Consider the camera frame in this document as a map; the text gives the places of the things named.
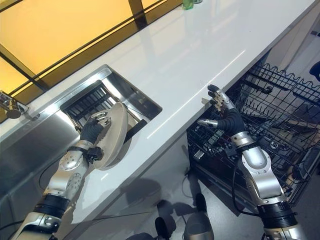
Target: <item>cable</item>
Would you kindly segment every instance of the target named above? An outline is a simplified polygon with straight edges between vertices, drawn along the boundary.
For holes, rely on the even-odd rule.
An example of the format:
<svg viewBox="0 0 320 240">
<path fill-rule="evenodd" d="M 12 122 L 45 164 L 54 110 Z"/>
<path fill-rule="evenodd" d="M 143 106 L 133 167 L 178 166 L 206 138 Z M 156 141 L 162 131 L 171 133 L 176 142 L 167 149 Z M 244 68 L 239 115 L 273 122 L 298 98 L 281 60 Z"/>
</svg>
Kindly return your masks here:
<svg viewBox="0 0 320 240">
<path fill-rule="evenodd" d="M 233 168 L 233 176 L 232 176 L 232 187 L 231 187 L 231 191 L 232 191 L 232 201 L 233 201 L 233 205 L 235 207 L 235 209 L 242 214 L 246 214 L 246 215 L 250 215 L 250 216 L 255 216 L 255 217 L 260 217 L 258 214 L 256 213 L 252 213 L 252 212 L 247 212 L 247 211 L 242 211 L 238 208 L 237 203 L 236 203 L 236 194 L 235 194 L 235 181 L 236 181 L 236 172 L 237 172 L 237 166 L 238 166 L 238 161 L 235 162 L 234 168 Z"/>
<path fill-rule="evenodd" d="M 41 188 L 42 190 L 45 190 L 45 188 L 43 188 L 42 186 L 41 186 L 41 178 L 42 178 L 42 176 L 44 175 L 44 173 L 53 165 L 53 164 L 55 164 L 56 162 L 58 162 L 60 160 L 60 158 L 58 158 L 58 159 L 56 159 L 54 162 L 52 162 L 49 166 L 47 166 L 43 171 L 42 171 L 42 173 L 40 174 L 40 176 L 39 176 L 39 179 L 38 179 L 38 186 L 39 186 L 39 188 Z"/>
<path fill-rule="evenodd" d="M 9 223 L 9 224 L 7 224 L 7 225 L 4 225 L 4 226 L 0 227 L 0 231 L 2 231 L 3 229 L 6 229 L 6 228 L 8 228 L 8 227 L 10 227 L 10 226 L 12 226 L 12 225 L 21 224 L 21 223 L 23 223 L 23 222 L 24 222 L 24 220 L 14 221 L 14 222 L 12 222 L 12 223 Z"/>
<path fill-rule="evenodd" d="M 183 180 L 182 180 L 182 184 L 181 184 L 181 190 L 182 190 L 182 194 L 187 197 L 187 198 L 190 198 L 190 199 L 193 199 L 194 197 L 193 196 L 188 196 L 186 193 L 185 193 L 185 190 L 184 190 L 184 183 L 185 183 L 185 180 L 187 179 L 188 177 L 188 173 L 185 174 Z"/>
</svg>

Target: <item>silver robotic arm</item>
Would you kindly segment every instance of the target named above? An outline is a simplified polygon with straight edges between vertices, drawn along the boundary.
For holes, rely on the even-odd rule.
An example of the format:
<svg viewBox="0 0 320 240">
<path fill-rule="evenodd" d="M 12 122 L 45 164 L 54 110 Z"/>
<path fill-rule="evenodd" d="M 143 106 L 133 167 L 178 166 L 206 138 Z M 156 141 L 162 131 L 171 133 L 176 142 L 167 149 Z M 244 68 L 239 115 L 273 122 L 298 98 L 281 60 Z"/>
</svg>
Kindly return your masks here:
<svg viewBox="0 0 320 240">
<path fill-rule="evenodd" d="M 88 151 L 104 127 L 94 118 L 84 125 L 80 140 L 60 159 L 41 200 L 30 212 L 12 240 L 54 240 L 62 216 L 81 185 L 89 168 Z"/>
<path fill-rule="evenodd" d="M 240 169 L 247 189 L 257 206 L 268 240 L 306 240 L 287 198 L 271 169 L 270 156 L 246 132 L 243 119 L 228 96 L 214 85 L 208 86 L 210 100 L 222 120 L 199 119 L 198 124 L 224 130 L 242 154 Z"/>
</svg>

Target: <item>floor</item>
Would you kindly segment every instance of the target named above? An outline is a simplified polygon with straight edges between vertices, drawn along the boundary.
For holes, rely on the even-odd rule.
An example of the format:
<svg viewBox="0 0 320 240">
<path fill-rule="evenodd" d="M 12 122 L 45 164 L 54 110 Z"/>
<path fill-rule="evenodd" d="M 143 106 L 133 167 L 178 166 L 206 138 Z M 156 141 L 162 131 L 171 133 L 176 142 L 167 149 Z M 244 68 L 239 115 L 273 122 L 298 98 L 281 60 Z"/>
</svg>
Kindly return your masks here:
<svg viewBox="0 0 320 240">
<path fill-rule="evenodd" d="M 307 81 L 318 85 L 318 81 L 309 74 L 309 69 L 320 61 L 320 37 L 310 40 L 308 47 L 300 52 L 287 68 L 288 73 L 295 73 Z M 320 223 L 320 175 L 317 171 L 307 186 L 303 197 L 293 210 L 309 240 L 318 240 Z M 170 200 L 161 202 L 157 211 L 141 227 L 132 234 L 146 232 L 153 236 L 157 235 L 154 220 L 161 216 L 168 224 L 172 232 L 171 240 L 183 239 L 185 222 L 195 211 L 193 197 L 195 193 L 202 192 L 207 202 L 207 212 L 214 231 L 216 240 L 260 240 L 263 234 L 263 224 L 260 219 L 244 214 L 237 215 L 231 208 L 226 206 L 226 196 L 219 194 L 217 187 L 205 186 L 195 178 L 186 178 Z"/>
</svg>

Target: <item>black robotic glove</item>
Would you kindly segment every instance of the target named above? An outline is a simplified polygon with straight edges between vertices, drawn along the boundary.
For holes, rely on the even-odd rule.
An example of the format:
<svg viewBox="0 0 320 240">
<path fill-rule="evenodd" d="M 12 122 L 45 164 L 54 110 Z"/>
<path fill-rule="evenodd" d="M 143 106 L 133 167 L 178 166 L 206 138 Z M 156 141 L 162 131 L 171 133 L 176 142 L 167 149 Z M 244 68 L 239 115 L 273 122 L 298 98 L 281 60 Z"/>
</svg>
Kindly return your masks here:
<svg viewBox="0 0 320 240">
<path fill-rule="evenodd" d="M 103 129 L 104 127 L 98 123 L 96 118 L 90 117 L 81 130 L 80 140 L 86 140 L 95 144 L 98 135 Z"/>
<path fill-rule="evenodd" d="M 199 119 L 198 124 L 226 131 L 231 136 L 244 132 L 245 123 L 229 97 L 215 85 L 209 85 L 208 90 L 208 95 L 212 97 L 210 103 L 220 112 L 222 119 Z"/>
</svg>

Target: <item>dishwasher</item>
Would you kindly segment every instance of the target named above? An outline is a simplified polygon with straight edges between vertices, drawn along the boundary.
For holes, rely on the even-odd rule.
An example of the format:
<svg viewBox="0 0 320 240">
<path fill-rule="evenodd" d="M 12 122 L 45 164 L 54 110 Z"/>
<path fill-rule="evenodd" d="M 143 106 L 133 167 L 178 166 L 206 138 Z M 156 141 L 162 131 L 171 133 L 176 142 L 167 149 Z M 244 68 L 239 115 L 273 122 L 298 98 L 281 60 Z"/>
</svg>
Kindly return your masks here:
<svg viewBox="0 0 320 240">
<path fill-rule="evenodd" d="M 227 92 L 246 129 L 271 157 L 271 167 L 294 207 L 320 158 L 320 85 L 270 64 L 256 63 Z M 201 119 L 219 119 L 211 106 Z M 232 194 L 236 147 L 224 131 L 200 126 L 187 129 L 191 169 L 200 179 Z M 241 171 L 235 176 L 236 200 L 255 211 Z"/>
</svg>

